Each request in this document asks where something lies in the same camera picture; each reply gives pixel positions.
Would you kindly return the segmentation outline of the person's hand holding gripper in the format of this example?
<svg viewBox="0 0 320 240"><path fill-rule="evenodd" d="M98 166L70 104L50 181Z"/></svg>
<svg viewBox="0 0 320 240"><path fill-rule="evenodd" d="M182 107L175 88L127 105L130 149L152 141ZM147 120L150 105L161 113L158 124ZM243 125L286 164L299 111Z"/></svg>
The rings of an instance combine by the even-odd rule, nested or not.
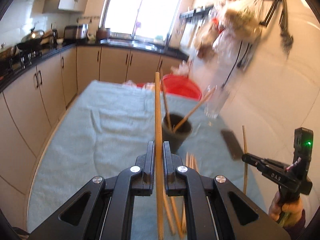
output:
<svg viewBox="0 0 320 240"><path fill-rule="evenodd" d="M276 192L272 203L268 210L268 215L274 221L277 221L280 218L280 214L289 213L288 219L284 222L284 226L293 226L297 224L303 216L303 202L299 198L299 200L291 203L280 203L280 193Z"/></svg>

